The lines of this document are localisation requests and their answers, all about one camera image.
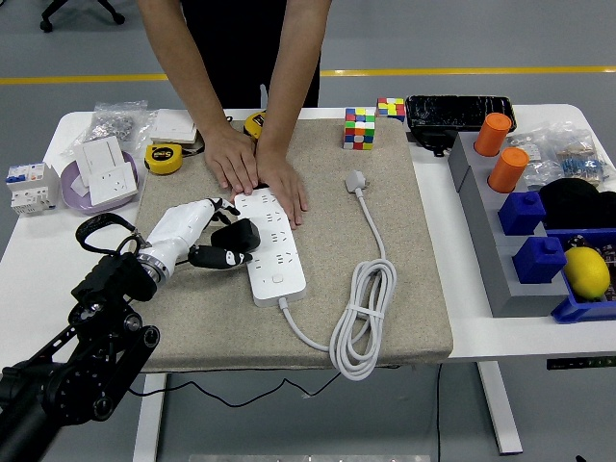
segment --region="rubik's cube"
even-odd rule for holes
[[[378,98],[376,100],[376,116],[397,118],[404,121],[404,99],[402,98]]]
[[[344,149],[372,149],[374,114],[366,108],[346,108]]]

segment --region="person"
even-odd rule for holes
[[[296,229],[308,210],[287,151],[302,106],[317,106],[319,63],[331,0],[138,0],[161,67],[206,143],[205,160],[223,188],[252,193],[267,184]],[[223,109],[260,108],[256,146]]]

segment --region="black office chair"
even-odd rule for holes
[[[40,29],[43,32],[51,32],[54,30],[54,27],[51,25],[51,22],[49,22],[49,16],[51,16],[53,13],[59,10],[64,5],[64,3],[66,3],[67,1],[68,0],[54,0],[53,2],[51,2],[51,5],[49,5],[47,9],[44,12],[42,12],[42,21],[40,22]],[[109,13],[112,14],[115,24],[124,24],[124,20],[125,20],[124,16],[118,13],[114,9],[114,7],[111,6],[108,0],[97,0],[97,1],[103,7],[105,7],[105,10],[107,10]]]

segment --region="blue plastic bin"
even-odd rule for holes
[[[563,246],[577,235],[583,236],[588,243],[597,248],[603,248],[608,244],[616,245],[616,228],[551,229],[547,230],[547,233],[548,236],[558,238]],[[552,311],[552,316],[557,322],[568,324],[580,321],[616,320],[616,301],[586,301],[579,299],[571,290],[566,276],[564,279],[569,296]]]

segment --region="table leg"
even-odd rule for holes
[[[522,452],[522,443],[518,435],[518,428],[513,420],[507,391],[504,389],[499,363],[497,361],[481,361],[477,362],[477,367],[481,376],[481,383],[483,383],[483,392],[488,401],[500,455],[519,454]]]
[[[149,373],[145,376],[143,392],[148,393],[160,390],[165,388],[166,383],[166,373]],[[156,395],[141,399],[141,411],[137,426],[133,462],[156,462],[164,398],[165,393],[157,393]]]

